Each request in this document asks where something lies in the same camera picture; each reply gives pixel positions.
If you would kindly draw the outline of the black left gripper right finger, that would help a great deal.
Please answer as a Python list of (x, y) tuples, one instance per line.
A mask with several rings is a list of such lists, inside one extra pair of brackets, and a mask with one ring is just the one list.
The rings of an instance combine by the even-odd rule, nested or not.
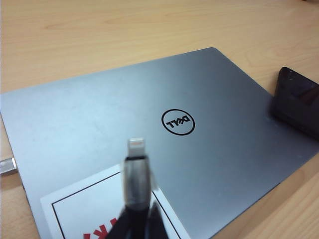
[(190, 239), (170, 204), (151, 203), (147, 222), (148, 239)]

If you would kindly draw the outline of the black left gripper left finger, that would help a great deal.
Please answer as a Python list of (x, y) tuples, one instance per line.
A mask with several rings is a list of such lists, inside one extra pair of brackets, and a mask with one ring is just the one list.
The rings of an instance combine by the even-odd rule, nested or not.
[(133, 239), (133, 219), (133, 212), (129, 208), (125, 207), (122, 210), (117, 222), (108, 232), (106, 239)]

